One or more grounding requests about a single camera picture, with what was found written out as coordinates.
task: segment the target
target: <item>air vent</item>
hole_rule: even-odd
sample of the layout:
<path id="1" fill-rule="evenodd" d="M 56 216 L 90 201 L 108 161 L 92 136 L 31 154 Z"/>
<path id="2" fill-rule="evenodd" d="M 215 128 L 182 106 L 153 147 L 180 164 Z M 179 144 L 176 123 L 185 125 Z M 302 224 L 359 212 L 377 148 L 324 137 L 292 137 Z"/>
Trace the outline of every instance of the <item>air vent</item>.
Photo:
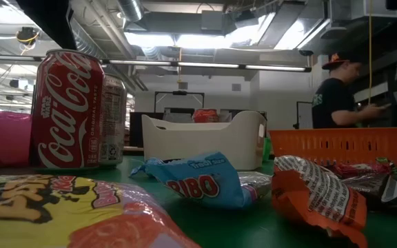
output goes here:
<path id="1" fill-rule="evenodd" d="M 241 84 L 240 83 L 233 83 L 232 84 L 232 91 L 241 91 Z"/>
<path id="2" fill-rule="evenodd" d="M 179 90 L 187 90 L 187 83 L 186 82 L 178 82 Z"/>

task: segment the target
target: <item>green table surface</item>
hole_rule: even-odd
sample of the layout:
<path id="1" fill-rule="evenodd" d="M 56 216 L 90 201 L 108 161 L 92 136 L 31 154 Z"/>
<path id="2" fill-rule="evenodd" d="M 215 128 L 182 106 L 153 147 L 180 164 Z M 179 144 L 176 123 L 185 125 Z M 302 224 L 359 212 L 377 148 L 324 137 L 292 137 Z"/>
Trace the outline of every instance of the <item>green table surface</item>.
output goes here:
<path id="1" fill-rule="evenodd" d="M 86 172 L 88 178 L 132 183 L 151 193 L 175 223 L 202 247 L 354 247 L 345 239 L 329 238 L 325 230 L 296 225 L 279 216 L 271 204 L 271 194 L 244 210 L 202 207 L 140 173 L 129 177 L 142 156 L 126 156 L 116 169 Z M 263 163 L 259 172 L 272 175 L 272 162 Z M 397 247 L 397 216 L 369 213 L 363 230 L 369 247 Z"/>

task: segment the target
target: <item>orange plastic basket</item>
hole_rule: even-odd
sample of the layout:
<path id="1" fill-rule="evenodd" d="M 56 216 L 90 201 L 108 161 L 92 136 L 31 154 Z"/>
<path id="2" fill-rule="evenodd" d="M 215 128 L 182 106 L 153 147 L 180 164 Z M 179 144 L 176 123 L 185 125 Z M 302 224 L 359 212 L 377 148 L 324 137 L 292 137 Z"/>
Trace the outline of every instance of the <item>orange plastic basket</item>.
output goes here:
<path id="1" fill-rule="evenodd" d="M 397 127 L 270 130 L 275 156 L 295 155 L 318 163 L 371 163 L 385 157 L 397 163 Z"/>

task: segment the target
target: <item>baseball cap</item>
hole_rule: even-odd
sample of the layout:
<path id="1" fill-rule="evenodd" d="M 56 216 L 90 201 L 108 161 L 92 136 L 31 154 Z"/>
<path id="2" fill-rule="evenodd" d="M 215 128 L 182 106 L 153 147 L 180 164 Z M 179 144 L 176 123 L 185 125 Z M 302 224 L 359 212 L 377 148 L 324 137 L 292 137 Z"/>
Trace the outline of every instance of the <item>baseball cap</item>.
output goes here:
<path id="1" fill-rule="evenodd" d="M 351 52 L 337 52 L 330 55 L 329 58 L 329 62 L 323 65 L 324 70 L 332 70 L 344 62 L 362 63 L 364 61 L 363 58 Z"/>

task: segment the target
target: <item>orange candy wrapper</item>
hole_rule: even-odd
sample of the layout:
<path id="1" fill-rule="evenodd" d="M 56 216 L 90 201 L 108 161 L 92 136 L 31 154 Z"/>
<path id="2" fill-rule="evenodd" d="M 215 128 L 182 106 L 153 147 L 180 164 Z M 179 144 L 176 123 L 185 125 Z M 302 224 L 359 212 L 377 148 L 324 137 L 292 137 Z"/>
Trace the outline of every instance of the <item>orange candy wrapper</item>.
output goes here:
<path id="1" fill-rule="evenodd" d="M 275 158 L 274 171 L 272 205 L 276 211 L 290 220 L 322 227 L 330 236 L 342 234 L 360 248 L 367 247 L 361 233 L 367 220 L 364 196 L 296 156 Z"/>

